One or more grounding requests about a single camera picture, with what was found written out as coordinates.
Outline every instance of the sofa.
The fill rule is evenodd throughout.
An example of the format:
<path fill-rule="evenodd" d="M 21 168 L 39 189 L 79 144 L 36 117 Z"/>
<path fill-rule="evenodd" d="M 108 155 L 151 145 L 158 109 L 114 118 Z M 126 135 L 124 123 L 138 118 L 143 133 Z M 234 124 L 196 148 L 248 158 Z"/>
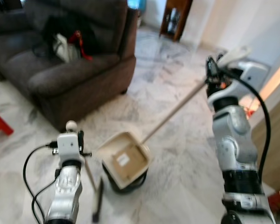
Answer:
<path fill-rule="evenodd" d="M 36 57 L 32 46 L 49 16 L 85 16 L 101 46 L 92 60 L 64 63 Z M 0 14 L 0 74 L 35 104 L 57 130 L 80 120 L 132 80 L 136 10 L 126 0 L 28 0 L 22 11 Z"/>

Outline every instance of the marble floor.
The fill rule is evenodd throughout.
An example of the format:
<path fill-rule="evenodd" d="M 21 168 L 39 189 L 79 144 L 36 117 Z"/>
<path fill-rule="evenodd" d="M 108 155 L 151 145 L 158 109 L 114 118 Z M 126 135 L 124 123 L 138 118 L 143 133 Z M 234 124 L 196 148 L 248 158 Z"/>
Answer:
<path fill-rule="evenodd" d="M 85 132 L 85 150 L 96 180 L 103 176 L 105 194 L 101 224 L 220 223 L 224 208 L 222 174 L 211 130 L 212 113 L 205 91 L 197 94 L 147 145 L 154 155 L 145 184 L 126 196 L 115 194 L 95 156 L 96 149 L 120 131 L 144 137 L 205 74 L 208 50 L 192 49 L 152 31 L 137 33 L 137 66 L 131 86 L 78 123 Z M 0 224 L 36 223 L 31 197 L 22 180 L 23 163 L 36 146 L 56 139 L 58 132 L 9 82 L 0 83 L 0 116 L 14 128 L 0 133 Z M 54 178 L 58 158 L 38 152 L 28 165 L 34 192 Z M 93 190 L 82 170 L 83 192 L 77 224 L 91 223 Z M 47 211 L 53 189 L 40 196 Z"/>

